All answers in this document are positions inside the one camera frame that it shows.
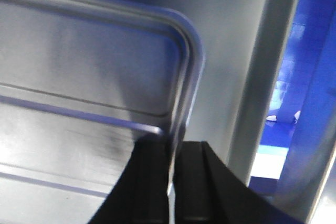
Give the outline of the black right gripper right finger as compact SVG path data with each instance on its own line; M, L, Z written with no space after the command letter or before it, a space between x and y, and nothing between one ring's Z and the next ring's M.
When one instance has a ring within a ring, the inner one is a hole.
M207 142L183 142L175 160L175 223L298 223L245 186Z

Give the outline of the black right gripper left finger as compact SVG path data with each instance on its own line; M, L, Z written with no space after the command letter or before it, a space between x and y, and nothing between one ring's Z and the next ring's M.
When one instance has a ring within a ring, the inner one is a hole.
M163 137L147 134L89 223L168 223L169 159Z

